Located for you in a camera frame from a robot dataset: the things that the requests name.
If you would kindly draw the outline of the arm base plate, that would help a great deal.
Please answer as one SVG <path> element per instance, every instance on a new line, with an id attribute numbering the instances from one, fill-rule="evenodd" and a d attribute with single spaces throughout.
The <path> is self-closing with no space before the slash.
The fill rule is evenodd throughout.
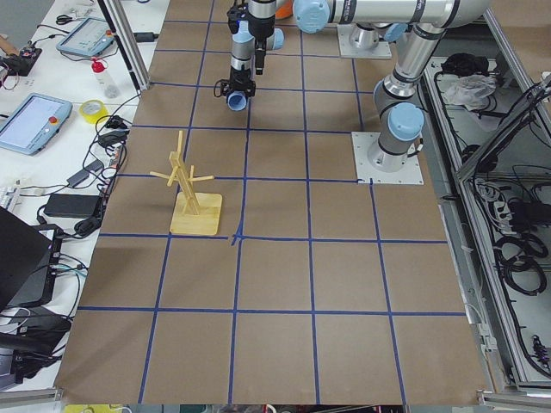
<path id="1" fill-rule="evenodd" d="M 406 154 L 390 155 L 379 146 L 380 133 L 353 132 L 356 180 L 362 184 L 423 185 L 414 145 Z"/>
<path id="2" fill-rule="evenodd" d="M 357 24 L 338 25 L 337 38 L 342 58 L 390 59 L 389 43 L 372 27 L 361 28 Z"/>

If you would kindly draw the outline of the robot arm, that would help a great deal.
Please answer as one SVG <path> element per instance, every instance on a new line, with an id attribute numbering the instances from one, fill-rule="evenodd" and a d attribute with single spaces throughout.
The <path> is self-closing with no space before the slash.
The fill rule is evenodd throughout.
<path id="1" fill-rule="evenodd" d="M 276 27 L 283 1 L 235 1 L 227 11 L 232 33 L 230 75 L 214 85 L 214 95 L 225 97 L 233 111 L 246 108 L 256 94 L 254 75 L 262 75 L 268 51 L 279 50 L 284 34 Z M 380 42 L 398 39 L 419 20 L 424 6 L 413 1 L 293 1 L 292 15 L 299 29 L 315 34 L 330 23 L 344 37 L 340 52 L 369 57 L 379 54 Z"/>
<path id="2" fill-rule="evenodd" d="M 420 108 L 410 102 L 419 78 L 445 32 L 465 26 L 489 7 L 487 1 L 296 1 L 293 14 L 298 28 L 316 34 L 330 23 L 339 27 L 384 30 L 396 40 L 412 29 L 399 52 L 393 72 L 375 87 L 374 101 L 381 134 L 369 147 L 369 162 L 383 172 L 401 170 L 412 144 L 424 126 Z M 282 47 L 284 36 L 275 27 L 278 1 L 234 2 L 227 11 L 232 34 L 230 75 L 214 85 L 233 111 L 246 108 L 256 94 L 254 76 L 263 74 L 268 51 Z"/>

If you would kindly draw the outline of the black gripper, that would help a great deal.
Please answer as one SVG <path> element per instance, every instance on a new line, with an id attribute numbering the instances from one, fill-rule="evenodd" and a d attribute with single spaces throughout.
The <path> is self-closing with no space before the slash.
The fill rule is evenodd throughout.
<path id="1" fill-rule="evenodd" d="M 248 2 L 245 0 L 234 0 L 231 8 L 226 12 L 227 25 L 231 34 L 236 34 L 240 29 L 241 22 L 249 21 Z"/>
<path id="2" fill-rule="evenodd" d="M 228 97 L 232 92 L 243 92 L 246 98 L 256 94 L 256 83 L 252 79 L 251 69 L 230 68 L 228 79 L 220 79 L 220 95 Z"/>

